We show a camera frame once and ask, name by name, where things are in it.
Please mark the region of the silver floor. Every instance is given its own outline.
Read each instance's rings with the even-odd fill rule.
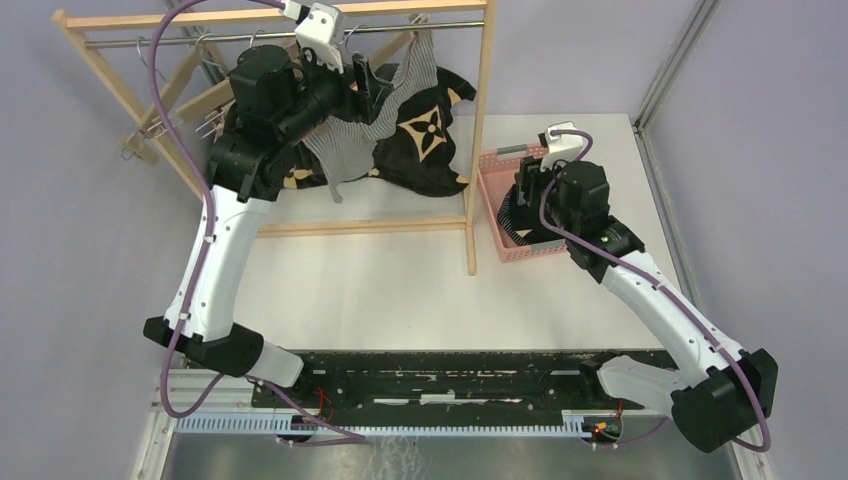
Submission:
[[[625,438],[655,418],[627,417]],[[647,442],[592,451],[570,438],[382,437],[364,445],[290,448],[260,435],[178,434],[163,478],[224,479],[740,479],[732,450],[704,454],[672,425]]]

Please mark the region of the wire hanger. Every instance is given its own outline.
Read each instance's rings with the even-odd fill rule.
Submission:
[[[362,28],[362,27],[364,27],[364,26],[365,26],[365,25],[362,25],[362,24],[357,25],[357,26],[355,26],[355,27],[351,28],[349,32],[346,32],[346,33],[344,33],[344,34],[342,35],[342,41],[341,41],[341,43],[342,43],[342,44],[344,44],[344,47],[345,47],[345,50],[346,50],[346,51],[350,52],[350,49],[348,48],[348,42],[350,42],[350,37],[352,37],[352,36],[353,36],[353,34],[354,34],[354,33],[356,33],[356,31],[357,31],[358,29],[360,29],[360,28]]]
[[[206,32],[203,35],[197,37],[197,40],[195,40],[195,42],[194,42],[194,48],[195,48],[195,50],[197,50],[197,54],[200,55],[200,60],[203,63],[205,63],[207,65],[211,65],[213,67],[218,67],[221,70],[226,71],[227,69],[223,65],[221,65],[220,63],[215,62],[213,60],[209,60],[208,58],[206,58],[207,56],[211,57],[212,55],[209,54],[209,51],[206,50],[206,47],[201,45],[201,42],[203,42],[203,39],[208,37],[209,35],[212,35],[212,32]]]
[[[253,48],[253,42],[256,41],[256,36],[259,35],[260,33],[268,33],[268,32],[266,32],[265,30],[262,30],[261,28],[256,30],[255,32],[253,32],[253,35],[250,36],[250,43],[248,44],[249,48]]]
[[[144,65],[144,68],[147,68],[147,60],[145,60],[145,59],[144,59],[144,54],[143,54],[143,53],[141,53],[141,42],[142,42],[142,41],[144,41],[144,40],[147,40],[147,39],[146,39],[146,38],[144,38],[144,37],[142,37],[142,36],[139,36],[138,38],[136,38],[136,39],[135,39],[135,51],[136,51],[136,52],[138,52],[138,59],[139,59],[139,60],[141,60],[141,64],[142,64],[142,65]],[[167,82],[167,81],[168,81],[168,80],[165,78],[165,75],[164,75],[164,74],[162,74],[162,72],[161,72],[161,71],[159,71],[159,69],[158,69],[158,68],[156,69],[156,73],[157,73],[157,74],[159,74],[159,78],[160,78],[163,82]]]

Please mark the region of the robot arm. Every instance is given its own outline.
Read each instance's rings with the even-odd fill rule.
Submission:
[[[206,234],[204,205],[179,290],[163,316],[147,320],[144,335],[167,346],[182,316],[176,349],[189,359],[226,375],[289,387],[303,368],[301,358],[233,322],[250,247],[293,166],[293,147],[331,115],[373,122],[391,85],[377,79],[361,55],[352,56],[352,65],[343,62],[338,45],[344,14],[338,9],[286,2],[283,14],[298,22],[301,66],[275,45],[250,48],[239,57],[230,74],[236,103],[210,155],[213,234]],[[204,242],[210,244],[206,260],[189,311],[181,313]]]
[[[550,130],[540,138],[544,142],[549,135]],[[555,189],[546,198],[544,208],[543,195],[525,194],[524,201],[536,212],[544,210],[560,229],[620,259],[624,265],[647,272],[659,282],[648,282],[622,264],[566,238],[572,260],[639,316],[678,367],[676,371],[663,370],[607,352],[586,362],[584,373],[607,395],[671,417],[687,440],[700,450],[711,452],[757,424],[754,407],[733,366],[719,353],[723,348],[744,373],[759,407],[768,417],[777,380],[774,359],[765,350],[747,353],[669,283],[639,238],[609,214],[610,187],[603,167],[587,161],[569,161],[573,149],[557,146],[550,150],[564,153],[555,159],[522,160],[516,184],[520,191],[541,192],[556,179]],[[565,165],[559,166],[559,160],[565,160]],[[552,168],[545,168],[543,162]],[[669,295],[694,314],[702,328],[718,340],[718,347],[708,341]]]

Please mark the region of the pink basket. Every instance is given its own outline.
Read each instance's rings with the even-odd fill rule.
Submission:
[[[547,148],[536,144],[499,148],[480,156],[480,195],[483,196],[483,205],[486,207],[486,216],[489,217],[489,227],[492,229],[492,237],[495,239],[501,262],[514,262],[565,250],[564,240],[519,247],[497,221],[504,197],[515,184],[515,172],[518,171],[521,159],[530,156],[541,157],[547,153]]]

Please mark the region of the red wire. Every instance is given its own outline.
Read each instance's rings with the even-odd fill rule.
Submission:
[[[317,393],[319,395],[319,403],[318,403],[318,416],[320,417],[322,413],[324,413],[324,389],[318,387],[313,393]]]
[[[330,400],[330,397],[325,395],[324,398],[326,398],[327,403],[330,404],[330,416],[327,417],[327,423],[330,423],[330,420],[333,419],[333,415],[336,413],[336,407],[333,406],[333,401]]]
[[[613,420],[618,420],[621,418],[621,414],[624,413],[624,400],[618,399],[618,410],[615,411],[615,416],[612,417]]]

